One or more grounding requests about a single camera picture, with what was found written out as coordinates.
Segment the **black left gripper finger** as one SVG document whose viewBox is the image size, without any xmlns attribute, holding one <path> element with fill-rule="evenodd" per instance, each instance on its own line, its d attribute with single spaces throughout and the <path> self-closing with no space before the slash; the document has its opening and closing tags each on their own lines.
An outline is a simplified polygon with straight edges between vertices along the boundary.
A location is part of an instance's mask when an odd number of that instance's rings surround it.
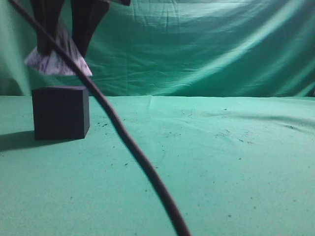
<svg viewBox="0 0 315 236">
<path fill-rule="evenodd" d="M 89 43 L 101 19 L 108 12 L 106 0 L 72 0 L 72 39 L 82 57 L 86 56 Z"/>
</svg>

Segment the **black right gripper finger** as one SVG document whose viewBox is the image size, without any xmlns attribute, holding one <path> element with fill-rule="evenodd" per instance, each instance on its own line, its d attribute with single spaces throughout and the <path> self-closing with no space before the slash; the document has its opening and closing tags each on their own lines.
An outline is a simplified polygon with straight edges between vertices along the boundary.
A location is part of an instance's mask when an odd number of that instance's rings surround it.
<svg viewBox="0 0 315 236">
<path fill-rule="evenodd" d="M 64 0 L 31 0 L 33 16 L 36 21 L 52 37 L 56 37 L 57 24 Z M 37 51 L 42 55 L 50 55 L 52 48 L 40 33 L 37 36 Z"/>
</svg>

